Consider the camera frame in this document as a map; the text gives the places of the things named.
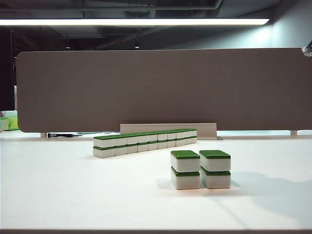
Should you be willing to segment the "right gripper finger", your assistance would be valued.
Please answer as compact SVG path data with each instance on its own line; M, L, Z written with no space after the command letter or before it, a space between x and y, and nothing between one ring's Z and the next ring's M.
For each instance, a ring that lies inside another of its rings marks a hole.
M312 41L310 41L310 43L307 46L302 47L302 53L307 57L312 56Z

